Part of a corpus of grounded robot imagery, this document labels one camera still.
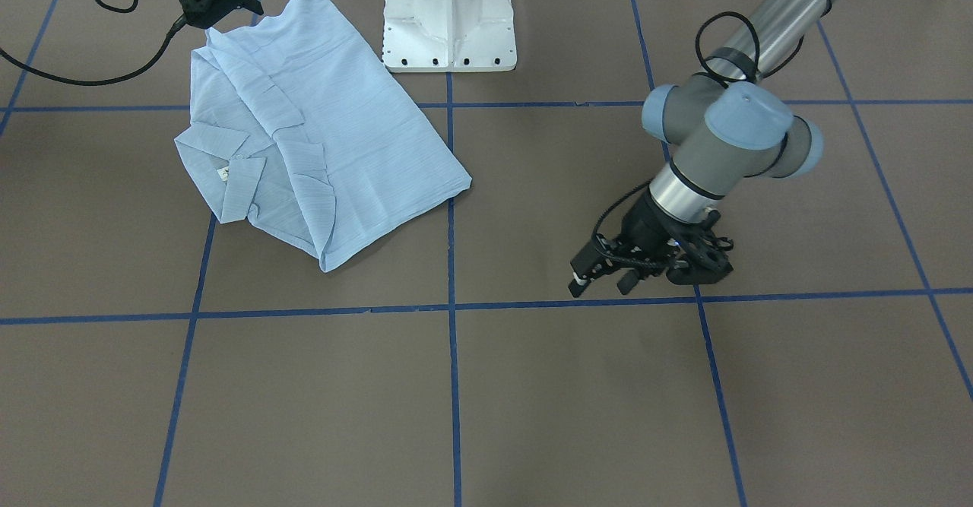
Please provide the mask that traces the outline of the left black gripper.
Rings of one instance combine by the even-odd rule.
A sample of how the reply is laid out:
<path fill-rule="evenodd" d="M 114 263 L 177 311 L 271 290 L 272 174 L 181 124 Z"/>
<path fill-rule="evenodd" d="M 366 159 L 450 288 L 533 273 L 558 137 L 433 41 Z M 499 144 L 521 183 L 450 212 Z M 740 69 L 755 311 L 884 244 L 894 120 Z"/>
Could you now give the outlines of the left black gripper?
<path fill-rule="evenodd" d="M 620 232 L 605 236 L 604 221 L 632 196 L 636 200 L 623 215 Z M 630 189 L 598 217 L 586 244 L 570 261 L 569 293 L 579 299 L 594 280 L 612 274 L 622 274 L 617 289 L 623 296 L 657 276 L 675 285 L 719 283 L 734 272 L 727 257 L 734 241 L 713 231 L 720 219 L 719 211 L 706 209 L 702 222 L 684 223 L 668 216 L 647 188 Z"/>

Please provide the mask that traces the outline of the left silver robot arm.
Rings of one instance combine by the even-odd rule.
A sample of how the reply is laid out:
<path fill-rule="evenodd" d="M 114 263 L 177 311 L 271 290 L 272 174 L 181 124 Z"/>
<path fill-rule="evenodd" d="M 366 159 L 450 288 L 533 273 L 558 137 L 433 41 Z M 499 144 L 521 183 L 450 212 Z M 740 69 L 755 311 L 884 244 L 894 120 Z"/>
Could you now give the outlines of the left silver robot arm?
<path fill-rule="evenodd" d="M 741 180 L 786 179 L 816 166 L 824 139 L 761 82 L 796 55 L 805 36 L 840 0 L 764 0 L 744 15 L 724 11 L 740 29 L 703 53 L 684 84 L 655 87 L 642 107 L 642 126 L 670 145 L 658 174 L 629 192 L 632 207 L 620 233 L 602 236 L 595 224 L 571 261 L 569 292 L 579 298 L 594 280 L 620 274 L 617 289 L 632 292 L 663 275 L 675 285 L 715 284 L 732 271 L 733 241 L 716 236 L 719 203 Z"/>

